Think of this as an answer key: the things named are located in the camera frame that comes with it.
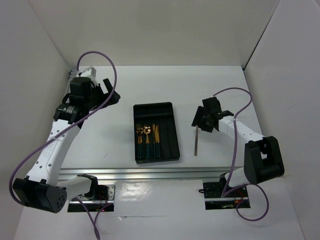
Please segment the gold knife green handle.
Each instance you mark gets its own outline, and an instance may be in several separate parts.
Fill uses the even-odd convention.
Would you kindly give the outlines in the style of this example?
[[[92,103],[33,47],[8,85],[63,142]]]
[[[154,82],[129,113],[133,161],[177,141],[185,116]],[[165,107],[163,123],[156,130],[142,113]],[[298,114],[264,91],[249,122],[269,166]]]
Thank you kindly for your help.
[[[159,135],[159,125],[155,126],[155,142],[156,142],[156,149],[157,149],[157,157],[161,157],[161,150],[160,150],[160,135]]]
[[[156,146],[156,125],[152,124],[152,150],[153,150],[153,158],[157,158],[157,146]]]

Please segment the gold fork green handle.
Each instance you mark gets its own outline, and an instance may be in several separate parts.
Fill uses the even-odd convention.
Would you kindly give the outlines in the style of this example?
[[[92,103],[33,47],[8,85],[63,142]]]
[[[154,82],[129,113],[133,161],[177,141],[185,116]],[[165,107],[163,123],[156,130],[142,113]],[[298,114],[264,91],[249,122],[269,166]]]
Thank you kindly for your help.
[[[139,140],[140,140],[140,139],[139,139],[139,128],[141,128],[141,126],[140,126],[139,124],[137,124],[137,125],[136,125],[137,144],[138,144],[138,147],[137,147],[137,150],[138,150],[137,157],[138,157],[139,160],[141,160],[141,158],[140,158],[140,153],[141,153],[141,152],[140,152],[140,144],[139,144],[139,142],[140,142],[140,141],[139,141]]]

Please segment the gold spoon green handle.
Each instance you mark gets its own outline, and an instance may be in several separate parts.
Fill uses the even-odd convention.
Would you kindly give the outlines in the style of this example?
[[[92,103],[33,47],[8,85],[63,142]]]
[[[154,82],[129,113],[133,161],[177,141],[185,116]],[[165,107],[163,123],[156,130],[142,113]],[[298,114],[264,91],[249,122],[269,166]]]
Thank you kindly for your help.
[[[150,138],[149,135],[151,133],[151,127],[149,125],[145,125],[143,127],[143,133],[146,135],[146,158],[151,158],[151,150],[150,150]]]

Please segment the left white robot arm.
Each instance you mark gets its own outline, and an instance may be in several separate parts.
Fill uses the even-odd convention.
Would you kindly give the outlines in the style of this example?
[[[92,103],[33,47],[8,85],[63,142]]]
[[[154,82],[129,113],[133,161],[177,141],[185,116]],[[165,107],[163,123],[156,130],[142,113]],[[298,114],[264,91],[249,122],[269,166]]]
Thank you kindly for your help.
[[[14,200],[25,207],[51,213],[61,211],[66,201],[80,195],[93,200],[102,186],[95,176],[78,174],[75,178],[59,184],[62,164],[84,121],[96,111],[119,102],[109,79],[95,84],[89,77],[75,77],[70,82],[70,92],[56,108],[47,142],[39,148],[41,152],[33,167],[24,178],[10,178],[9,191]]]

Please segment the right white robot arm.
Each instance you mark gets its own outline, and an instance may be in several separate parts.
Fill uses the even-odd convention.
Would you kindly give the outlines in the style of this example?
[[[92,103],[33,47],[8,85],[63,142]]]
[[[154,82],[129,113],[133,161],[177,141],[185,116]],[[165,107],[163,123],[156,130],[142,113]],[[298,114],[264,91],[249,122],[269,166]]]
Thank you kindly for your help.
[[[199,106],[191,125],[209,133],[213,130],[224,133],[243,149],[243,167],[225,173],[224,180],[218,184],[223,196],[230,196],[237,186],[260,184],[284,175],[278,140],[253,131],[235,119],[230,111]]]

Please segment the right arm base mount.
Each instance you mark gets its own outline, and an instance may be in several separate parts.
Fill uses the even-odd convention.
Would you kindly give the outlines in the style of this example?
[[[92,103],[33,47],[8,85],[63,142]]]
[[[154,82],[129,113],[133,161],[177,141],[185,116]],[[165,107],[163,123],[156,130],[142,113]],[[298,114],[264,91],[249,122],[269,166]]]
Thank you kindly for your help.
[[[219,182],[204,182],[198,190],[204,196],[206,210],[249,209],[251,207],[248,191],[245,187],[237,189],[222,197],[223,187]]]

